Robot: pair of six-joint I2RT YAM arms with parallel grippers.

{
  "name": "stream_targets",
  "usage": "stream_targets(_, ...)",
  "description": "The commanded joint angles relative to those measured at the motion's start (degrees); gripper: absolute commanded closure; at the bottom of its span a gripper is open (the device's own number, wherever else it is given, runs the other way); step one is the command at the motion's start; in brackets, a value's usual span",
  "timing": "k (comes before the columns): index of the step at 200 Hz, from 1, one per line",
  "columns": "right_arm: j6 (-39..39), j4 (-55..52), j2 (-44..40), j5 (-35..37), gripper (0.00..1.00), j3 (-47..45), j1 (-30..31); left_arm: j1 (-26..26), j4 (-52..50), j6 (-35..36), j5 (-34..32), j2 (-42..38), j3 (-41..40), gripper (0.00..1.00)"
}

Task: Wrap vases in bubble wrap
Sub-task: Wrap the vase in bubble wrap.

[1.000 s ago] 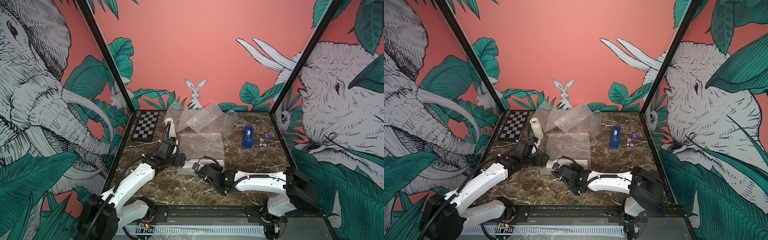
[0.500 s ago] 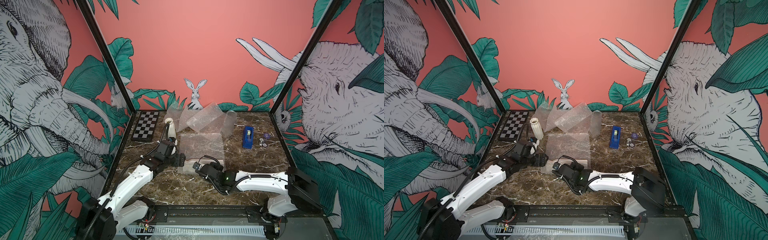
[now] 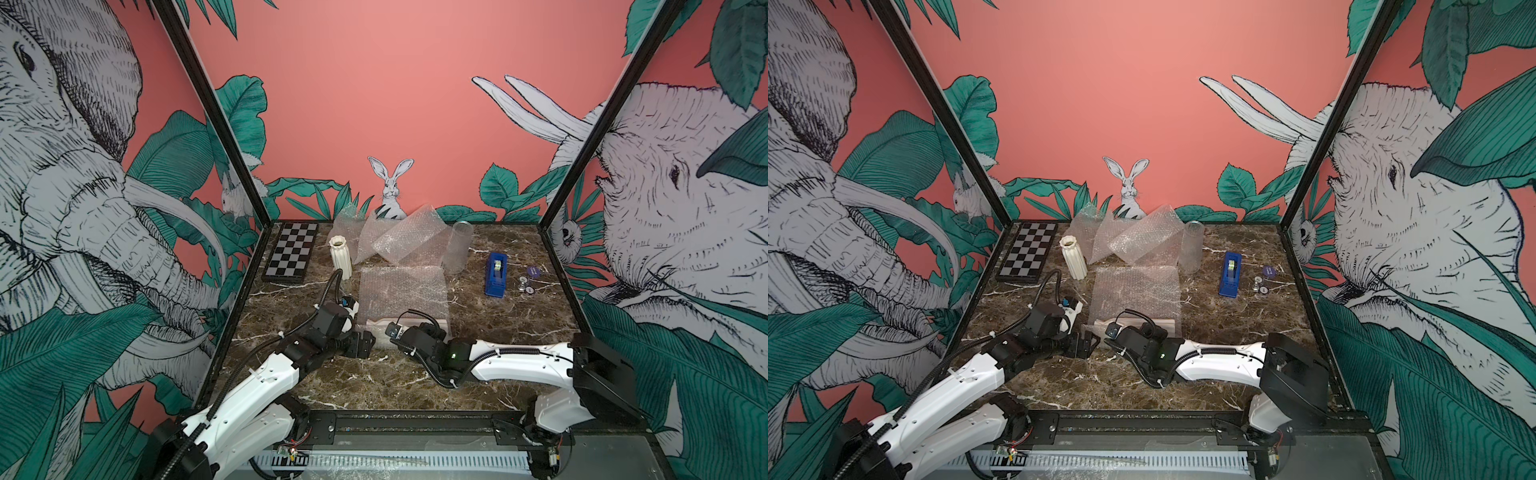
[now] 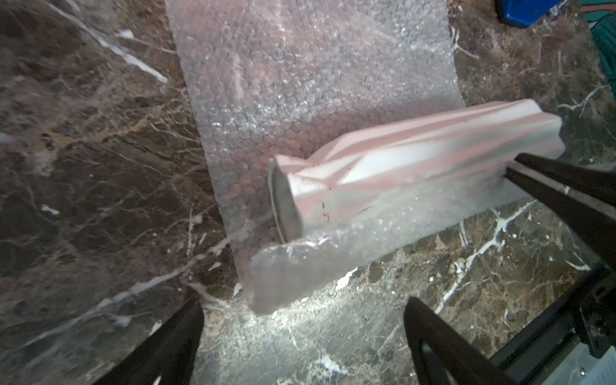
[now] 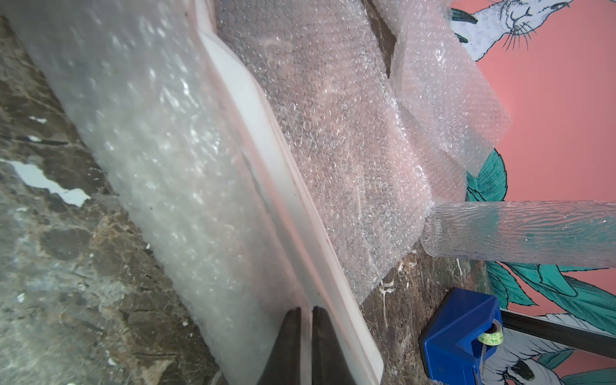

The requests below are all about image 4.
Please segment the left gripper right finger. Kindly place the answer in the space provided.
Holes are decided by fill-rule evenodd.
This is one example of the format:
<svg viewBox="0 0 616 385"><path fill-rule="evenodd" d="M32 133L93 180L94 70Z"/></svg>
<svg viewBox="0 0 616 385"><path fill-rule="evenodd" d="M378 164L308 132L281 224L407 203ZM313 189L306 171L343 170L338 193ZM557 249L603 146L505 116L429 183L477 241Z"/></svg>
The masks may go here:
<svg viewBox="0 0 616 385"><path fill-rule="evenodd" d="M513 383L417 297L405 306L404 330L421 384Z"/></svg>

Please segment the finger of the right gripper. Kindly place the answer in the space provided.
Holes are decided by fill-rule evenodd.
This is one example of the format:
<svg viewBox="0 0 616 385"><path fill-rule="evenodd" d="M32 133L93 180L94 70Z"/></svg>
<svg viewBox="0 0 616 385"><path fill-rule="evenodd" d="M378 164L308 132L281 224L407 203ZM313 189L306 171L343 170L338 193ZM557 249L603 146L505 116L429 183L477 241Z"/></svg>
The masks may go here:
<svg viewBox="0 0 616 385"><path fill-rule="evenodd" d="M505 178L552 210L606 265L615 268L615 218L545 183L550 179L614 208L615 171L521 153L506 168Z"/></svg>

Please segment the large white ribbed vase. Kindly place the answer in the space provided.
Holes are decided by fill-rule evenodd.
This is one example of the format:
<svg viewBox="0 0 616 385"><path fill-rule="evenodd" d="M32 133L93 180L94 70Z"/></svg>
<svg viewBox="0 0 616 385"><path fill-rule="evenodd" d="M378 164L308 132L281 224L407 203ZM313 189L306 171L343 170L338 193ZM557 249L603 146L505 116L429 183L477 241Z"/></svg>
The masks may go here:
<svg viewBox="0 0 616 385"><path fill-rule="evenodd" d="M343 134L306 159L278 154L269 192L280 238L349 226L407 206L441 177L499 176L519 153L555 159L561 117L532 99L490 102Z"/></svg>

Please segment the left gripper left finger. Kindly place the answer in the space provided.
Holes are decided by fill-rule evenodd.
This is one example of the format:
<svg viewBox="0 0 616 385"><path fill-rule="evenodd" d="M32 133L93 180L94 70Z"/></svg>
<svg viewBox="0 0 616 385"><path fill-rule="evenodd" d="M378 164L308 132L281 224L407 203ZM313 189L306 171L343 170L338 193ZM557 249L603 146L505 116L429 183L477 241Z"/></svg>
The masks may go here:
<svg viewBox="0 0 616 385"><path fill-rule="evenodd" d="M188 301L98 384L189 384L204 327L199 301Z"/></svg>

